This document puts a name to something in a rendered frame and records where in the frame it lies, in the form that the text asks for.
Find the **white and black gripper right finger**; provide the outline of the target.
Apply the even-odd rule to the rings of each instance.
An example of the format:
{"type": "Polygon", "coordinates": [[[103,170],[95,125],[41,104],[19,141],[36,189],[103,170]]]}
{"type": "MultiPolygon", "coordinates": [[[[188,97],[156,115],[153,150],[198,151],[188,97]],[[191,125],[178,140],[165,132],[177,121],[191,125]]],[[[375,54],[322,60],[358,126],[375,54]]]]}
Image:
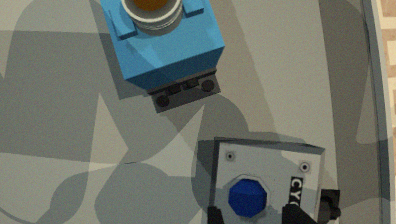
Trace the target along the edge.
{"type": "Polygon", "coordinates": [[[297,204],[282,207],[282,224],[318,224],[297,204]]]}

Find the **grey control box with green and blue buttons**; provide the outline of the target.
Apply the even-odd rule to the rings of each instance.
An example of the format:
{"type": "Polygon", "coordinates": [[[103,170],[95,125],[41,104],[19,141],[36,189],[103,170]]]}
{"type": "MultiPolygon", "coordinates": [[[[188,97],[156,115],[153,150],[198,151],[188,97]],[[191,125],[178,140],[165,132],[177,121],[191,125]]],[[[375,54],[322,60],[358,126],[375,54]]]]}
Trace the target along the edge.
{"type": "Polygon", "coordinates": [[[340,190],[321,189],[325,152],[305,143],[215,137],[209,206],[221,209],[224,224],[282,224],[282,207],[294,203],[318,224],[336,220],[340,190]]]}

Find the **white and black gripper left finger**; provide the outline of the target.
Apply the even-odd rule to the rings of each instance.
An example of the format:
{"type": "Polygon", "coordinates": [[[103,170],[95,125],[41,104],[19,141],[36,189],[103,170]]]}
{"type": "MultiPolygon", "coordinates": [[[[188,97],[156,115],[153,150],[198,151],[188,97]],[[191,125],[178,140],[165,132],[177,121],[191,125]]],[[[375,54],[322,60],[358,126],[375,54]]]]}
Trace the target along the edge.
{"type": "Polygon", "coordinates": [[[207,207],[207,224],[224,224],[221,209],[217,209],[217,206],[207,207]]]}

